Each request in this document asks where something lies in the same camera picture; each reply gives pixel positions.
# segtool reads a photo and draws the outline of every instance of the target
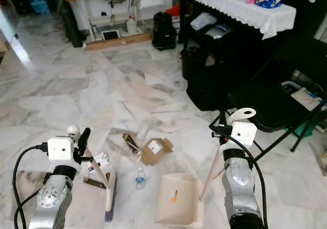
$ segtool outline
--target wooden stick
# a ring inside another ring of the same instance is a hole
[[[206,179],[206,182],[205,182],[205,185],[204,185],[204,188],[203,188],[203,192],[202,192],[202,195],[200,197],[200,201],[202,201],[205,198],[206,194],[207,194],[209,186],[210,186],[210,184],[211,184],[211,182],[212,182],[212,180],[214,178],[214,175],[215,175],[215,169],[219,164],[219,160],[220,160],[220,154],[219,154],[219,148],[218,148],[217,152],[216,152],[215,159],[213,161],[213,164],[211,165],[208,178]]]
[[[88,13],[87,13],[85,2],[84,2],[84,0],[79,0],[79,1],[80,1],[81,9],[82,9],[83,14],[84,14],[84,18],[85,18],[85,20],[87,22],[87,27],[88,27],[88,31],[90,32],[91,40],[92,41],[95,41],[96,39],[94,37],[92,26],[90,24],[90,20],[89,20],[89,16],[88,16]]]
[[[92,155],[92,153],[90,152],[90,150],[89,150],[88,147],[86,147],[86,149],[85,149],[85,155],[86,155],[87,157],[93,157],[93,155]],[[109,182],[108,182],[106,176],[102,173],[102,171],[101,171],[99,165],[97,164],[97,162],[96,162],[96,160],[95,160],[94,158],[93,158],[92,165],[93,165],[95,171],[96,171],[96,172],[98,173],[98,175],[101,177],[102,183],[106,186],[107,189],[109,189],[109,188],[110,188],[110,186],[109,186]]]

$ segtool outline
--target dustpan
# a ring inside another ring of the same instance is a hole
[[[203,183],[189,174],[162,176],[156,223],[201,228],[204,204],[200,201]]]

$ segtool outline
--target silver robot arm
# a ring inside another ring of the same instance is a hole
[[[255,111],[245,108],[235,112],[226,121],[225,112],[220,113],[219,126],[211,124],[213,131],[224,132],[249,148],[254,141],[256,126],[253,123],[239,122],[255,115]],[[231,229],[264,229],[263,220],[254,196],[254,176],[244,150],[235,142],[220,138],[219,152],[223,153],[223,185],[226,191],[225,208]]]
[[[49,161],[55,169],[37,195],[37,207],[29,229],[64,228],[75,175],[81,171],[81,162],[92,162],[92,158],[82,157],[90,129],[86,128],[82,135],[77,126],[71,126],[67,131],[68,137],[58,136],[48,140]]]

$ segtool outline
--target paper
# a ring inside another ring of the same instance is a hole
[[[316,97],[314,94],[307,91],[305,87],[293,93],[291,96],[309,111],[312,111],[322,102],[322,98]],[[327,106],[324,105],[321,110],[326,110],[326,109]]]
[[[201,13],[195,20],[191,22],[194,30],[198,31],[207,25],[212,25],[217,22],[217,19],[208,13]]]
[[[98,155],[94,156],[94,160],[97,162],[101,170],[110,164],[108,154],[105,152],[100,152]],[[90,174],[95,172],[95,169],[91,163],[89,163],[88,171]]]
[[[158,152],[162,150],[161,145],[157,141],[152,141],[149,144],[149,148],[155,155],[158,154]]]

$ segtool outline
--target broom handle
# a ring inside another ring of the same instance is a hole
[[[217,149],[217,152],[216,152],[216,156],[215,156],[215,159],[213,161],[213,164],[211,165],[211,168],[210,168],[210,172],[209,172],[209,175],[208,175],[208,178],[206,179],[206,182],[205,182],[205,185],[204,185],[204,188],[203,188],[203,192],[201,194],[201,197],[200,197],[200,201],[202,201],[207,192],[208,192],[208,189],[209,189],[209,186],[214,178],[214,175],[215,175],[215,169],[217,167],[217,165],[219,164],[219,160],[220,160],[220,154],[219,154],[219,149]]]
[[[86,147],[86,149],[85,149],[85,155],[87,157],[93,157],[93,155],[90,152],[88,147]],[[108,182],[107,178],[105,177],[105,175],[102,173],[99,165],[97,164],[97,162],[96,162],[96,160],[94,158],[93,158],[92,166],[94,167],[94,169],[96,170],[98,175],[101,177],[101,180],[102,180],[103,184],[106,186],[107,189],[109,189],[110,188],[109,182]]]

